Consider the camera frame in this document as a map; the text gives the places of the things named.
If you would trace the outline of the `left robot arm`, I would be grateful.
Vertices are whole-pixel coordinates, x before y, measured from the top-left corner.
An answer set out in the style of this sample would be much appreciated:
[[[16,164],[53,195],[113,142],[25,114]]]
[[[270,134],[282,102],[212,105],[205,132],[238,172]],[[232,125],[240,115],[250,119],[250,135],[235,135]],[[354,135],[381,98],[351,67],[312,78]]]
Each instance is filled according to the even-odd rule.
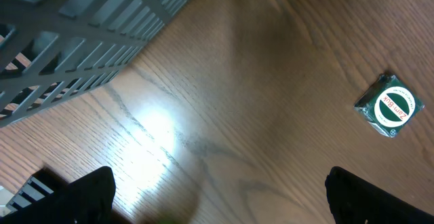
[[[335,166],[325,179],[336,223],[432,223],[433,215]],[[72,183],[49,169],[31,175],[6,204],[2,223],[126,223],[113,210],[115,179],[103,166]]]

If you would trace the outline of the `round white red lid cup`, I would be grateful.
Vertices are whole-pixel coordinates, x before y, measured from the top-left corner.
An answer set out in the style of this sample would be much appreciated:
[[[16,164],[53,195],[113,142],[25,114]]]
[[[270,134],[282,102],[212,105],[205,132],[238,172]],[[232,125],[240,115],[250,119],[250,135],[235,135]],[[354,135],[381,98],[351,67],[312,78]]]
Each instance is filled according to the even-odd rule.
[[[381,135],[393,138],[421,110],[423,102],[398,76],[385,72],[353,105]]]

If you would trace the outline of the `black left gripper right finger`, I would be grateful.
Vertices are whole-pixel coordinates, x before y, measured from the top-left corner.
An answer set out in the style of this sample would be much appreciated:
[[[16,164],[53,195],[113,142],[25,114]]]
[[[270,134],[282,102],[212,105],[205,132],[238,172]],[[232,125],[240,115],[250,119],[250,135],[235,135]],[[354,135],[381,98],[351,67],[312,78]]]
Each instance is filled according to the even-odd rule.
[[[332,167],[325,188],[330,212],[338,224],[433,223],[433,215],[339,166]]]

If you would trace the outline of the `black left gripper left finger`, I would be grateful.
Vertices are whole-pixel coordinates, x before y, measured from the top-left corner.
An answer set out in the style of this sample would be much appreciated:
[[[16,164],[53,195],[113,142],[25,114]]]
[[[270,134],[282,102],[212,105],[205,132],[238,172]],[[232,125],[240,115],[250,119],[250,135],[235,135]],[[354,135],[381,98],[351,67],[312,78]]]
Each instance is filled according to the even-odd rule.
[[[115,190],[113,171],[108,166],[72,183],[42,168],[6,204],[11,212],[1,217],[1,223],[111,223]]]

